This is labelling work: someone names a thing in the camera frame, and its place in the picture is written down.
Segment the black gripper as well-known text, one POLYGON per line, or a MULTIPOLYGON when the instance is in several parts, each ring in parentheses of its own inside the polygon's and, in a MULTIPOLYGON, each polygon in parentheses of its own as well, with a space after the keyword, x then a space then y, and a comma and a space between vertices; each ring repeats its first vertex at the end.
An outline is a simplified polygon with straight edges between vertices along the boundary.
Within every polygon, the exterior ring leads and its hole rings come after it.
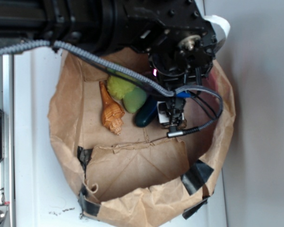
POLYGON ((104 54, 124 47, 147 53, 163 75, 207 76, 213 66, 216 34, 193 0, 110 0, 103 29, 104 54))

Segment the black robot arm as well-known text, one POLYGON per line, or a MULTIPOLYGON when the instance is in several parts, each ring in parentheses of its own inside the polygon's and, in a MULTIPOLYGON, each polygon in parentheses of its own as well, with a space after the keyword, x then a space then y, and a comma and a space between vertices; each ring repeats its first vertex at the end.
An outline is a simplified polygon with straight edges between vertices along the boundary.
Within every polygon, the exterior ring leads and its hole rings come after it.
POLYGON ((217 34, 193 0, 0 0, 0 48, 64 41, 96 55, 129 47, 161 74, 207 74, 217 34))

